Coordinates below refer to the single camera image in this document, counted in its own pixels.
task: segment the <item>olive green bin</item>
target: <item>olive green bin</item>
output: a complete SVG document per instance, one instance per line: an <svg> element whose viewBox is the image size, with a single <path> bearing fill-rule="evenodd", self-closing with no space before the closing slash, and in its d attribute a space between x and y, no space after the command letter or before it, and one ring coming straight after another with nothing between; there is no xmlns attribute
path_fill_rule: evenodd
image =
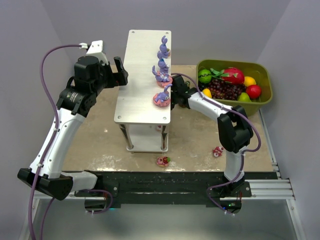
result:
<svg viewBox="0 0 320 240"><path fill-rule="evenodd" d="M259 110L259 108L269 103L273 96L268 71L262 65L253 62L205 59L199 62L196 66L196 82L198 83L198 72L202 69L214 69L216 71L221 71L229 67L240 69L244 76L254 78L256 84L261 87L261 95L259 98L252 100L252 102L223 99L215 100L217 100L219 103L233 107L240 105L244 107L247 116L252 116Z"/></svg>

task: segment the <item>pink base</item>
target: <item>pink base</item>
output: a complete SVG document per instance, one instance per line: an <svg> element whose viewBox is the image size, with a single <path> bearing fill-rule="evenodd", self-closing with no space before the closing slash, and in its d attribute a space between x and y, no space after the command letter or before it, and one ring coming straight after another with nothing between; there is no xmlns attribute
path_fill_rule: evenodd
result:
<svg viewBox="0 0 320 240"><path fill-rule="evenodd" d="M160 108L164 108L166 106L168 106L170 104L170 98L168 100L165 100L163 102L161 102L160 100L158 100L158 102L155 101L156 97L158 96L158 93L156 95L153 96L153 103L160 107Z"/></svg>
<svg viewBox="0 0 320 240"><path fill-rule="evenodd" d="M161 87L161 88L164 88L165 86L167 86L169 84L172 84L172 82L173 82L172 77L169 76L168 78L169 78L170 81L167 81L167 82L157 81L156 84L158 84L158 86Z"/></svg>

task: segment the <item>beige table surface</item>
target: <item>beige table surface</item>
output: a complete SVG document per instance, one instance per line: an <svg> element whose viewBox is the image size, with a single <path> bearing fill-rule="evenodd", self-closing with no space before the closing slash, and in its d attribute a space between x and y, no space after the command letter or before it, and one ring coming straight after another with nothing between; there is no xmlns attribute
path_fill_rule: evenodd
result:
<svg viewBox="0 0 320 240"><path fill-rule="evenodd" d="M173 65L172 73L196 77L195 65ZM218 125L201 113L181 108L171 111L169 125L170 166L156 165L161 153L131 153L126 150L125 139L114 122L118 88L104 89L96 105L77 131L66 155L64 171L223 171L226 155L215 158L212 149L220 146ZM265 133L258 113L249 118L258 129L262 146L258 152L246 153L244 170L272 172L272 162ZM257 146L253 136L248 148Z"/></svg>

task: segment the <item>red and white toy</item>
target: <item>red and white toy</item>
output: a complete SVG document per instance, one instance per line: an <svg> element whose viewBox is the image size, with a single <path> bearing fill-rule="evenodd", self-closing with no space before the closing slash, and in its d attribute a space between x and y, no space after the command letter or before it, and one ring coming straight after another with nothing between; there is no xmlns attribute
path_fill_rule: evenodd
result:
<svg viewBox="0 0 320 240"><path fill-rule="evenodd" d="M222 146L217 146L215 149L212 150L213 156L215 158L220 157L224 152L224 148Z"/></svg>

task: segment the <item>metal post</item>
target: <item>metal post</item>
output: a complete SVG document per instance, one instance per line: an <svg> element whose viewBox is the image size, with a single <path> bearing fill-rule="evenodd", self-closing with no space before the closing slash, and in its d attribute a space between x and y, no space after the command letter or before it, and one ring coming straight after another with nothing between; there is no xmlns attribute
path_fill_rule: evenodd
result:
<svg viewBox="0 0 320 240"><path fill-rule="evenodd" d="M134 145L132 144L131 142L131 138L130 138L130 135L129 135L129 126L127 126L126 124L119 124L119 127L123 133L123 136L125 138L125 141L126 141L126 145L127 145L127 148L129 150L133 149L134 148Z"/></svg>
<svg viewBox="0 0 320 240"><path fill-rule="evenodd" d="M168 126L161 126L161 150L165 151L167 149L168 142Z"/></svg>

